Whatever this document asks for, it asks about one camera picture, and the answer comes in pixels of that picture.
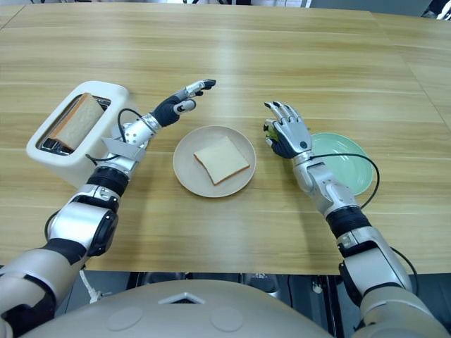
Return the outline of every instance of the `plate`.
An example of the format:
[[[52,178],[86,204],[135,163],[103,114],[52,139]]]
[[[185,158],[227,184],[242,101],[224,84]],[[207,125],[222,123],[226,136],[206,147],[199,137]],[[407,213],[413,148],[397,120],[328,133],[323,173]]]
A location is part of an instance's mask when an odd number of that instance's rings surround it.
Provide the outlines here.
[[[227,136],[250,163],[250,167],[214,185],[208,172],[194,157],[194,152]],[[178,143],[174,151],[175,176],[186,189],[204,197],[224,197],[238,192],[246,186],[255,173],[257,158],[251,142],[246,136],[229,127],[208,125],[193,130]]]
[[[320,132],[311,136],[311,150],[315,155],[332,153],[354,153],[366,155],[365,151],[347,137],[332,132]],[[354,195],[361,194],[373,181],[373,167],[364,158],[356,156],[334,156],[323,158],[334,176],[347,185]]]

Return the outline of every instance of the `wood grain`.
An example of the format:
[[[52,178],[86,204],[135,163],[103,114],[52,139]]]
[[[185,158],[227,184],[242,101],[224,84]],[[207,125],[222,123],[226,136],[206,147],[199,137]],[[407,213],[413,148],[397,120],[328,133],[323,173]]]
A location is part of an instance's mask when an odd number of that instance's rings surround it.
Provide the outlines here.
[[[312,133],[361,144],[383,180],[366,209],[372,224],[420,273],[451,272],[451,132],[403,57],[367,12],[26,6],[0,31],[0,263],[43,245],[45,220],[73,194],[24,148],[74,87],[124,85],[146,113],[214,78],[196,110],[152,140],[122,200],[113,246],[89,268],[337,274],[327,223],[298,190],[291,162],[264,141],[271,112],[263,102],[279,100],[297,107]],[[203,125],[235,128],[254,145],[256,173],[233,196],[195,196],[173,173],[177,143]]]
[[[18,6],[0,6],[0,29],[8,23],[9,20],[23,8],[23,5]]]
[[[374,16],[451,129],[451,22]]]

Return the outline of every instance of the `white bread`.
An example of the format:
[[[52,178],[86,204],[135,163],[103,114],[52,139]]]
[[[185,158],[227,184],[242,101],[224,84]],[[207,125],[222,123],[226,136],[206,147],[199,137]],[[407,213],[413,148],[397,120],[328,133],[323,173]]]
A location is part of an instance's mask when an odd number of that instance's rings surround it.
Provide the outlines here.
[[[84,93],[49,137],[75,150],[104,113],[96,99]]]
[[[227,136],[196,151],[194,157],[205,167],[214,185],[250,166]]]

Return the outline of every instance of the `black cable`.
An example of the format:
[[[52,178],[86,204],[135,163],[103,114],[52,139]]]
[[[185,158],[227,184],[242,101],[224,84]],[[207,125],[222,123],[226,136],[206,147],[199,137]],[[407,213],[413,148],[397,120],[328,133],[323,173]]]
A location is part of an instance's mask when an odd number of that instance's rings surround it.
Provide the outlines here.
[[[402,259],[404,259],[407,263],[407,265],[412,269],[412,272],[414,273],[414,278],[415,278],[415,296],[418,296],[419,294],[419,290],[420,290],[420,284],[419,284],[419,279],[418,279],[418,273],[416,272],[416,269],[414,267],[414,265],[412,264],[411,261],[409,261],[409,259],[401,252],[398,251],[397,249],[390,247],[395,253],[397,253],[398,255],[401,256]]]
[[[92,157],[92,156],[89,155],[89,154],[85,154],[85,156],[88,157],[88,159],[90,159],[90,160],[93,162],[94,165],[97,165],[97,162],[110,161],[110,160],[113,160],[113,159],[119,157],[119,155],[114,155],[114,156],[108,157],[108,158],[95,158],[95,157]]]
[[[338,154],[315,155],[315,156],[312,156],[310,159],[313,160],[314,158],[331,157],[331,156],[355,156],[355,157],[360,157],[360,158],[363,158],[363,159],[367,160],[374,167],[374,170],[376,171],[376,186],[374,187],[374,190],[373,190],[373,193],[371,194],[371,196],[360,207],[360,209],[363,209],[364,207],[366,207],[369,204],[369,202],[371,202],[371,200],[375,197],[376,193],[378,192],[379,183],[381,182],[381,174],[379,173],[378,166],[369,157],[366,157],[366,156],[360,155],[360,154],[353,154],[353,153],[349,153],[349,154],[338,153]]]
[[[47,233],[47,230],[49,229],[50,222],[54,219],[54,217],[56,216],[57,213],[59,213],[60,210],[61,209],[59,209],[59,210],[55,211],[54,213],[52,213],[50,215],[50,217],[47,219],[47,221],[45,222],[44,236],[45,236],[45,239],[47,241],[49,240],[49,234]]]
[[[293,297],[291,295],[290,278],[291,278],[291,275],[288,275],[288,278],[287,278],[288,294],[290,295],[290,307],[292,308],[293,307]]]
[[[125,133],[124,133],[124,129],[122,128],[122,123],[121,123],[121,116],[123,114],[124,111],[130,111],[131,113],[134,113],[137,117],[142,118],[142,115],[139,114],[138,112],[134,111],[133,109],[130,108],[124,108],[122,109],[119,114],[118,114],[118,128],[119,128],[119,132],[121,134],[122,137],[122,142],[125,142]]]
[[[122,113],[124,111],[130,111],[130,112],[134,113],[135,115],[137,115],[139,118],[142,118],[142,115],[140,115],[138,112],[136,112],[136,111],[134,111],[133,109],[130,109],[130,108],[124,108],[121,111],[119,111],[119,114],[118,114],[118,128],[119,128],[119,132],[121,134],[122,142],[126,141],[125,140],[125,133],[124,133],[124,130],[122,128],[122,123],[121,123],[121,116],[122,116]],[[95,158],[95,157],[92,157],[89,154],[85,154],[85,156],[88,157],[88,159],[90,159],[93,162],[94,165],[97,165],[97,162],[111,161],[111,160],[119,157],[119,155],[114,155],[114,156],[108,157],[108,158]]]

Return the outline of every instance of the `green plate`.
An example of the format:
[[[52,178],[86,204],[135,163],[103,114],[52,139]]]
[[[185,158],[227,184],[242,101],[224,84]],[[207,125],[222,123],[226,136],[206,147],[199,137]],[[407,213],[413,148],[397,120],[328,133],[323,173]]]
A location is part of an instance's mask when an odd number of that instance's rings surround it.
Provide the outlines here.
[[[315,155],[354,153],[367,156],[355,142],[332,132],[320,132],[311,136],[312,151]],[[356,156],[334,156],[323,158],[334,176],[347,185],[354,195],[369,188],[373,180],[373,167],[364,158]]]

